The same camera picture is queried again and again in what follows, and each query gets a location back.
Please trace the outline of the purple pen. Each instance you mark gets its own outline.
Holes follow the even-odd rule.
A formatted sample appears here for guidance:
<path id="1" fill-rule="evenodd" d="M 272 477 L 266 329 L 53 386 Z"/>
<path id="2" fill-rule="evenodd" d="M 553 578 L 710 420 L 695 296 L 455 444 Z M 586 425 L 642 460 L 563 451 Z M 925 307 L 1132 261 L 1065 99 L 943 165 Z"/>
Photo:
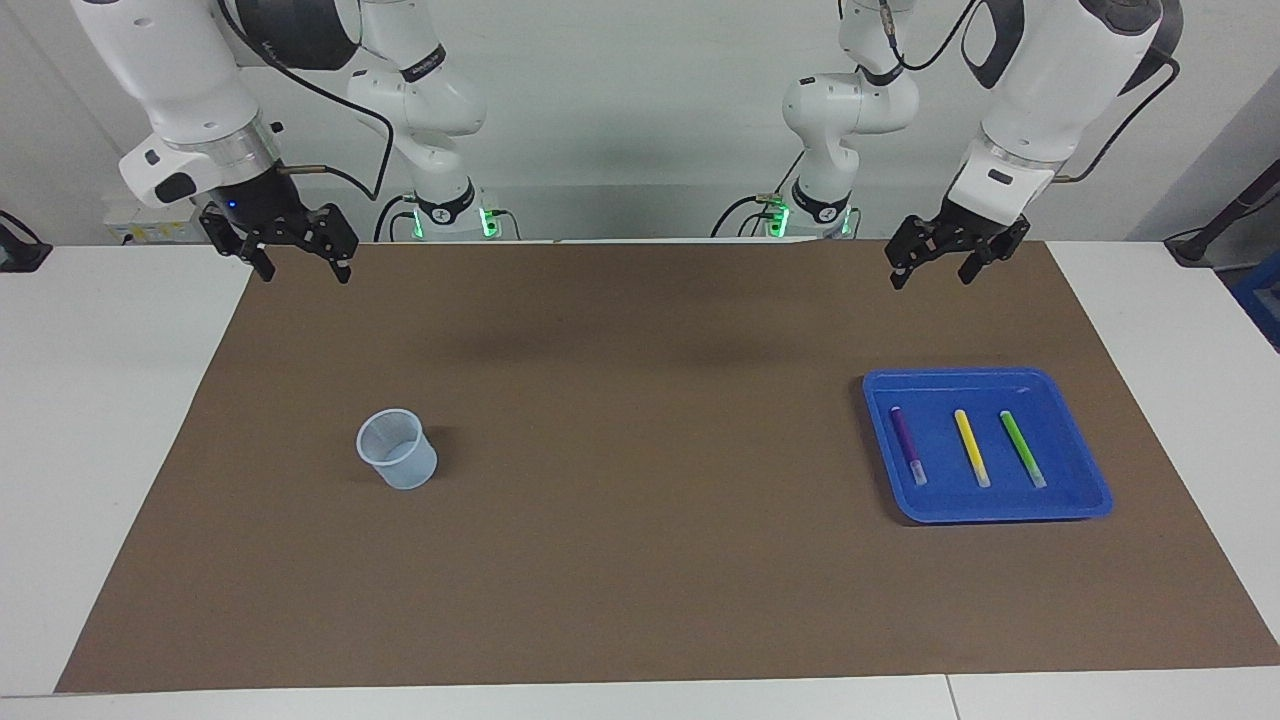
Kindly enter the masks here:
<path id="1" fill-rule="evenodd" d="M 928 483 L 927 473 L 902 407 L 892 406 L 890 409 L 890 419 L 893 424 L 895 433 L 899 438 L 899 443 L 902 448 L 904 457 L 908 461 L 915 486 L 925 486 Z"/>

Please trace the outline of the yellow pen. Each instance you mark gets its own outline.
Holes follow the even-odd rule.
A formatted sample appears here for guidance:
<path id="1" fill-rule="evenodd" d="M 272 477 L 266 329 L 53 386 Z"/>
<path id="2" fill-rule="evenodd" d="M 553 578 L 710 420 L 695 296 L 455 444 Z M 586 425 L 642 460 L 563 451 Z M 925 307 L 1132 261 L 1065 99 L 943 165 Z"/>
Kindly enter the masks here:
<path id="1" fill-rule="evenodd" d="M 960 434 L 963 447 L 966 454 L 966 459 L 970 464 L 970 469 L 975 477 L 975 482 L 980 488 L 989 488 L 992 480 L 989 471 L 986 466 L 986 460 L 982 455 L 980 446 L 977 439 L 977 433 L 972 425 L 970 418 L 964 409 L 956 409 L 954 411 L 954 421 Z"/>

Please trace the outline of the green pen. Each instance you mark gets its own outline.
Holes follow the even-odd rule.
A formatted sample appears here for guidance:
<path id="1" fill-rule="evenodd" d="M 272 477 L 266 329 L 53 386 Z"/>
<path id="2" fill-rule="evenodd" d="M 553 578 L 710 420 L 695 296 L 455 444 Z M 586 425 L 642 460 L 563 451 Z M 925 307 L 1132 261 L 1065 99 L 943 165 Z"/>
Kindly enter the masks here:
<path id="1" fill-rule="evenodd" d="M 1046 489 L 1048 487 L 1048 482 L 1043 471 L 1041 470 L 1041 466 L 1036 460 L 1036 456 L 1032 452 L 1029 443 L 1027 442 L 1027 437 L 1021 432 L 1021 428 L 1019 427 L 1014 414 L 1010 410 L 1005 409 L 998 413 L 998 419 L 1001 420 L 1002 427 L 1007 437 L 1010 438 L 1012 447 L 1016 455 L 1019 456 L 1019 460 L 1027 475 L 1029 477 L 1032 484 L 1037 489 Z"/>

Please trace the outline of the blue plastic tray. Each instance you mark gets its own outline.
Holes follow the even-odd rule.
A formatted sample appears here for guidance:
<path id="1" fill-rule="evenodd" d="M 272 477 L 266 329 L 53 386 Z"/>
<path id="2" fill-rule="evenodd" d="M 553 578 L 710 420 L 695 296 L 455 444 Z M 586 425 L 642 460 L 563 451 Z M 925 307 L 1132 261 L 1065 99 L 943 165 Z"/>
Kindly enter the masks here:
<path id="1" fill-rule="evenodd" d="M 920 524 L 1064 521 L 1102 518 L 1111 492 L 1052 378 L 1015 366 L 883 369 L 861 383 L 888 484 L 901 512 Z M 890 419 L 905 411 L 928 483 L 915 486 Z M 972 421 L 992 486 L 970 469 L 954 411 Z M 1027 475 L 998 413 L 1010 410 L 1048 487 Z"/>

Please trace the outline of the clear plastic cup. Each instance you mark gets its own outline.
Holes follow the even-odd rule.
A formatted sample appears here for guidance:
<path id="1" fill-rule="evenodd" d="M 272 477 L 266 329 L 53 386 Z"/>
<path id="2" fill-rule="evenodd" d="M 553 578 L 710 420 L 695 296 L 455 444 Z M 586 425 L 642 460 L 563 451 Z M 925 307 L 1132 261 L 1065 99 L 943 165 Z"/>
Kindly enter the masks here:
<path id="1" fill-rule="evenodd" d="M 392 407 L 372 414 L 355 439 L 360 460 L 390 488 L 416 489 L 428 483 L 439 466 L 439 455 L 415 413 Z"/>

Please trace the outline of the black stand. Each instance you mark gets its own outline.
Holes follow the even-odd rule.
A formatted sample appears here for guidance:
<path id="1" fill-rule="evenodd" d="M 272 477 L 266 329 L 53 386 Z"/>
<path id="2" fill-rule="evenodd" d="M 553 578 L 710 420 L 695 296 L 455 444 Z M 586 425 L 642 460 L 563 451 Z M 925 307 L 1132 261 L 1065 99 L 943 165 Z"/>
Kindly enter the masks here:
<path id="1" fill-rule="evenodd" d="M 1280 199 L 1280 158 L 1276 158 L 1238 196 L 1202 227 L 1178 232 L 1162 241 L 1180 266 L 1212 266 L 1210 246 L 1230 227 L 1265 210 Z"/>

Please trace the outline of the blue crate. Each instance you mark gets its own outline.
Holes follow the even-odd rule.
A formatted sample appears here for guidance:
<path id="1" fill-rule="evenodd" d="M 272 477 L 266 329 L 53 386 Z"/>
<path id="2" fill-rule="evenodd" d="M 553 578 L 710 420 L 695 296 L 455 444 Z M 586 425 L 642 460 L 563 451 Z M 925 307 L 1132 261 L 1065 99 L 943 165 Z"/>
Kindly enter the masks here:
<path id="1" fill-rule="evenodd" d="M 1235 281 L 1230 293 L 1280 354 L 1280 250 Z"/>

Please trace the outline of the brown table mat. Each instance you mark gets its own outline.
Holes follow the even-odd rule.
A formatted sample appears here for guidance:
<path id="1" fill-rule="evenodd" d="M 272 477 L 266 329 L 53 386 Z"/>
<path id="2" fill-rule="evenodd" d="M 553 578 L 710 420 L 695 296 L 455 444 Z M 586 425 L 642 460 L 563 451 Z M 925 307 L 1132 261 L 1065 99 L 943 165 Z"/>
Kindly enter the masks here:
<path id="1" fill-rule="evenodd" d="M 367 246 L 251 281 L 68 693 L 1280 664 L 1041 243 L 893 291 L 873 243 Z M 1098 520 L 893 509 L 879 369 L 1050 374 Z M 416 489 L 356 452 L 415 413 Z"/>

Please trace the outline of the black clamp mount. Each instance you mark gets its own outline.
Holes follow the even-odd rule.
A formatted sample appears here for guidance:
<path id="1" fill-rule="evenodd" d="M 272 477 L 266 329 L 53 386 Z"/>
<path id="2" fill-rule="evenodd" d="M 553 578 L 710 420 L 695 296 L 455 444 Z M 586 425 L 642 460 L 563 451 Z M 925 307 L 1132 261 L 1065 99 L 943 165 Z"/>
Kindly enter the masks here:
<path id="1" fill-rule="evenodd" d="M 36 272 L 51 251 L 23 220 L 0 209 L 0 274 Z"/>

